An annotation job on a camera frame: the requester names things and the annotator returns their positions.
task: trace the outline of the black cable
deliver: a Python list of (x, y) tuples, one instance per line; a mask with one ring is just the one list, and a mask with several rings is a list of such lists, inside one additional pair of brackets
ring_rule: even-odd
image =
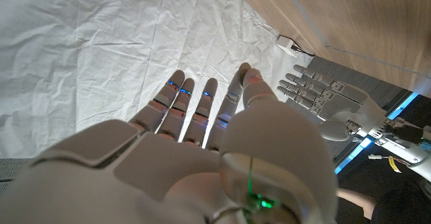
[(295, 46), (295, 45), (292, 45), (292, 46), (290, 47), (290, 49), (295, 50), (295, 51), (297, 51), (297, 52), (301, 52), (301, 53), (307, 54), (307, 55), (308, 55), (308, 56), (310, 56), (310, 57), (314, 57), (314, 54), (308, 53), (308, 52), (306, 52), (306, 51), (302, 50), (301, 48), (298, 48), (298, 47), (297, 47), (297, 46)]
[(11, 178), (9, 178), (9, 179), (0, 179), (0, 183), (3, 183), (3, 182), (12, 182), (13, 181), (13, 179), (11, 179)]

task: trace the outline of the robotic hand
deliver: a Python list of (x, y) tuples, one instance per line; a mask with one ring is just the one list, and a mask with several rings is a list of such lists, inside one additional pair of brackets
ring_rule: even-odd
[(277, 89), (324, 120), (317, 126), (323, 138), (345, 141), (353, 134), (370, 135), (377, 145), (400, 156), (413, 171), (431, 181), (431, 152), (424, 148), (431, 143), (430, 133), (402, 118), (388, 119), (365, 91), (353, 85), (300, 65), (294, 65), (294, 70), (311, 80), (288, 73), (286, 78), (296, 84), (281, 80)]
[[(232, 80), (209, 133), (211, 151), (199, 146), (217, 81), (207, 82), (178, 143), (194, 85), (184, 78), (175, 72), (130, 122), (102, 122), (39, 155), (0, 200), (2, 223), (334, 218), (337, 182), (319, 132), (277, 101), (258, 70), (244, 63)], [(245, 110), (234, 115), (243, 90)]]

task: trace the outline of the mechanical fingertip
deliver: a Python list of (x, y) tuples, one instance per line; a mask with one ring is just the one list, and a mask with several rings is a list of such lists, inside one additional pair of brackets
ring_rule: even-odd
[(277, 89), (283, 92), (283, 94), (287, 91), (287, 89), (283, 88), (282, 86), (277, 86)]
[(294, 70), (299, 73), (305, 73), (307, 71), (307, 69), (301, 65), (294, 65)]
[(207, 83), (205, 84), (205, 87), (203, 88), (203, 92), (209, 94), (210, 96), (215, 96), (217, 91), (218, 82), (217, 79), (211, 78), (208, 79)]
[(244, 76), (242, 86), (245, 88), (249, 83), (252, 83), (256, 80), (262, 80), (261, 72), (257, 69), (249, 69)]
[(172, 76), (170, 76), (168, 82), (172, 82), (177, 86), (181, 86), (184, 82), (185, 77), (186, 75), (184, 74), (183, 71), (177, 70), (172, 74)]
[(243, 89), (244, 89), (244, 84), (243, 84), (244, 83), (244, 77), (245, 77), (247, 71), (250, 69), (251, 69), (251, 66), (249, 65), (249, 63), (242, 63), (238, 72), (237, 72), (238, 73), (237, 80), (240, 84), (240, 87)]
[(286, 79), (289, 79), (292, 82), (295, 82), (295, 78), (296, 78), (296, 76), (291, 74), (291, 73), (286, 74)]
[(287, 81), (284, 81), (283, 79), (278, 81), (278, 83), (283, 86), (283, 87), (288, 87), (290, 83), (288, 83)]
[(183, 86), (181, 86), (181, 89), (192, 93), (193, 89), (195, 88), (195, 81), (191, 78), (187, 78), (184, 83)]

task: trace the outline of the green led light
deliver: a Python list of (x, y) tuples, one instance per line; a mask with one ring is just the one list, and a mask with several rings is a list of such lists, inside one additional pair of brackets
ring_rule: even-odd
[(266, 201), (264, 201), (264, 200), (262, 200), (262, 207), (265, 207), (265, 208), (271, 208), (272, 207), (272, 204), (271, 203), (269, 203), (269, 202), (266, 202)]
[(251, 169), (248, 171), (248, 193), (253, 195), (253, 185), (251, 184)]

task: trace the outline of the robot finger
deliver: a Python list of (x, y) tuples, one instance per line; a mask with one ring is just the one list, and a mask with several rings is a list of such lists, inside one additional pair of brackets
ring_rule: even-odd
[(140, 110), (130, 123), (140, 130), (155, 132), (184, 82), (184, 72), (175, 71), (152, 101)]
[(332, 83), (335, 82), (335, 80), (332, 79), (329, 76), (326, 76), (326, 75), (321, 74), (321, 73), (316, 73), (316, 72), (311, 71), (309, 69), (306, 69), (305, 67), (300, 66), (300, 65), (294, 65), (294, 70), (297, 71), (297, 72), (299, 72), (299, 73), (302, 73), (305, 76), (307, 76), (307, 77), (309, 77), (309, 78), (311, 78), (311, 79), (313, 79), (315, 81), (318, 81), (318, 82), (320, 82), (323, 85), (326, 85), (328, 87), (332, 87), (331, 86)]
[(174, 141), (178, 140), (194, 87), (195, 82), (193, 79), (186, 79), (184, 81), (174, 104), (169, 109), (162, 125), (160, 125), (157, 132), (159, 135)]
[(290, 98), (291, 100), (295, 101), (296, 103), (300, 104), (302, 107), (306, 108), (307, 110), (310, 110), (313, 114), (318, 114), (321, 111), (321, 106), (326, 102), (325, 99), (320, 97), (315, 97), (313, 100), (310, 100), (310, 98), (313, 98), (314, 96), (311, 96), (311, 92), (306, 92), (305, 98), (300, 94), (296, 94), (292, 91), (287, 90), (286, 88), (282, 86), (278, 86), (277, 90), (281, 91), (285, 96)]
[(288, 83), (287, 81), (280, 80), (279, 84), (282, 87), (286, 88), (287, 90), (289, 90), (295, 94), (298, 94), (299, 96), (302, 96), (303, 98), (306, 98), (307, 100), (310, 100), (311, 102), (313, 102), (318, 97), (316, 93), (311, 92), (304, 87), (298, 87), (297, 85), (293, 85), (291, 83)]
[(215, 118), (214, 125), (212, 126), (209, 135), (206, 149), (211, 151), (218, 151), (223, 134), (226, 131), (226, 127), (229, 125), (229, 121), (233, 115), (235, 115), (236, 108), (241, 99), (243, 92), (242, 79), (246, 72), (250, 69), (248, 63), (241, 64), (239, 70), (235, 73), (232, 82), (230, 82), (228, 93), (223, 99), (222, 105)]
[[(294, 65), (294, 69), (297, 72), (303, 73), (304, 75), (306, 75), (307, 77), (310, 77), (311, 79), (321, 82), (322, 84), (329, 86), (333, 91), (355, 101), (358, 102), (360, 104), (363, 104), (366, 99), (368, 98), (367, 93), (365, 93), (364, 91), (362, 91), (361, 89), (358, 89), (357, 87), (354, 87), (353, 85), (349, 85), (346, 84), (344, 82), (340, 82), (340, 81), (336, 81), (332, 78), (330, 78), (329, 76), (326, 76), (322, 73), (315, 73), (312, 71), (309, 71), (308, 69), (300, 66), (300, 65)], [(323, 88), (321, 87), (317, 87), (317, 90), (313, 90), (310, 88), (311, 91), (313, 92), (318, 92), (321, 91)], [(328, 99), (330, 99), (333, 96), (333, 93), (331, 93), (330, 91), (324, 90), (322, 91), (322, 96), (326, 97)]]
[(297, 77), (291, 73), (286, 74), (286, 79), (289, 79), (290, 81), (296, 83), (297, 85), (301, 85), (302, 87), (305, 87), (307, 84), (307, 80), (301, 79), (300, 77)]
[(192, 116), (190, 125), (183, 138), (184, 143), (202, 146), (205, 131), (207, 130), (209, 113), (213, 104), (213, 99), (217, 91), (217, 80), (209, 79), (202, 91), (201, 99), (197, 104), (195, 113)]
[(272, 89), (262, 80), (259, 70), (249, 69), (242, 81), (244, 85), (244, 93), (242, 95), (244, 109), (247, 109), (255, 100), (278, 101)]

